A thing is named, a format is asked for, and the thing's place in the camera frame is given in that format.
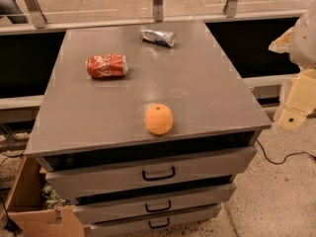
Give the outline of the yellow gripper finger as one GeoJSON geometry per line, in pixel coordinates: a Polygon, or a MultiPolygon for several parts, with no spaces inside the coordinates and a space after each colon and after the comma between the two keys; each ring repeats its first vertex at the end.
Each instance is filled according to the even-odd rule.
{"type": "Polygon", "coordinates": [[[316,110],[316,70],[303,70],[291,82],[277,125],[296,131],[316,110]]]}

